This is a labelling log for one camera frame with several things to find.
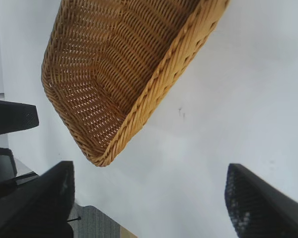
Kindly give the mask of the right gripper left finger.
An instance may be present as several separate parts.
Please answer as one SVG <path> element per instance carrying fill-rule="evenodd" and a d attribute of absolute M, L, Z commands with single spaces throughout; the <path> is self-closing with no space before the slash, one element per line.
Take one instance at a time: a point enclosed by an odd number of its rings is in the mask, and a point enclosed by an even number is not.
<path fill-rule="evenodd" d="M 72 238 L 68 217 L 75 200 L 74 164 L 0 183 L 0 238 Z"/>

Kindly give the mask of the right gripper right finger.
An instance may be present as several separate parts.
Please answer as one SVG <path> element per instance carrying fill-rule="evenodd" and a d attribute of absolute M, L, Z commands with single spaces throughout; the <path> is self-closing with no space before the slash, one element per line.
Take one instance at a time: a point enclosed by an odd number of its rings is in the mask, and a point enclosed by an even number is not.
<path fill-rule="evenodd" d="M 229 164 L 224 190 L 239 238 L 298 238 L 298 203 L 241 164 Z"/>

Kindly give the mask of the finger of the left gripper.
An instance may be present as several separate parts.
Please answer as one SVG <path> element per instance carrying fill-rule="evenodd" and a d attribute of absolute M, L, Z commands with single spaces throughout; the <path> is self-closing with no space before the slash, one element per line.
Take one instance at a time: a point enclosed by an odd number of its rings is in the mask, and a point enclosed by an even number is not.
<path fill-rule="evenodd" d="M 8 148 L 0 148 L 0 183 L 16 175 L 17 169 L 12 151 Z"/>
<path fill-rule="evenodd" d="M 31 129 L 38 125 L 35 105 L 0 100 L 0 135 Z"/>

